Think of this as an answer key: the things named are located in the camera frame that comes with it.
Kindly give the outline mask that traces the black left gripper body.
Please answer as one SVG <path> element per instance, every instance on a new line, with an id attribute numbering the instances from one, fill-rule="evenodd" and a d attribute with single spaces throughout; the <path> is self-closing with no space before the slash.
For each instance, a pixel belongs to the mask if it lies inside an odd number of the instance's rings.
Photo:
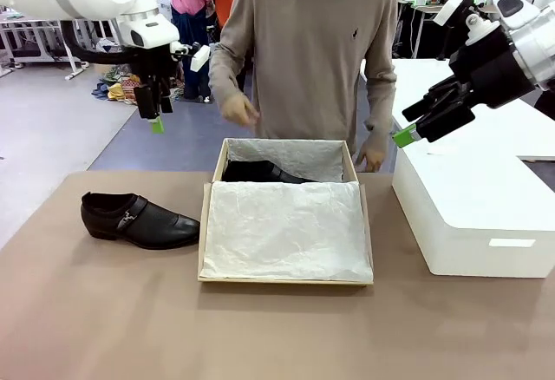
<path id="1" fill-rule="evenodd" d="M 178 62 L 173 59 L 168 46 L 152 49 L 125 47 L 134 57 L 128 62 L 134 79 L 134 88 L 147 86 L 150 81 L 162 84 L 170 89 L 172 79 L 176 76 Z"/>

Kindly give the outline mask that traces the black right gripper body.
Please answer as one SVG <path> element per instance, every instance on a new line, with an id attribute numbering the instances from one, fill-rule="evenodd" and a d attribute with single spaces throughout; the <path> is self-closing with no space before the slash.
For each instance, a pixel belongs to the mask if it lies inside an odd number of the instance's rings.
<path id="1" fill-rule="evenodd" d="M 464 104 L 498 108 L 535 88 L 517 63 L 514 45 L 502 28 L 471 45 L 464 45 L 450 57 L 449 67 L 464 89 Z"/>

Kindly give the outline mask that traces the person left hand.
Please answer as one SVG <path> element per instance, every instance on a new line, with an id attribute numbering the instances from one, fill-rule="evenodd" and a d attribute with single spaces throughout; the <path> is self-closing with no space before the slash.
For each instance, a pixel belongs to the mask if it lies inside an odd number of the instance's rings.
<path id="1" fill-rule="evenodd" d="M 356 157 L 356 166 L 367 173 L 376 173 L 387 157 L 387 139 L 370 136 L 361 146 Z"/>

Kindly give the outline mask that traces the person right hand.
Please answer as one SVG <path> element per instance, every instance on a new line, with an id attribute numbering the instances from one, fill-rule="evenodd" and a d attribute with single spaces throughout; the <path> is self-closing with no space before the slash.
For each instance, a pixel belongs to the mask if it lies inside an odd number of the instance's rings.
<path id="1" fill-rule="evenodd" d="M 254 128 L 259 118 L 257 109 L 241 92 L 228 97 L 220 105 L 220 112 L 227 121 L 244 128 Z"/>

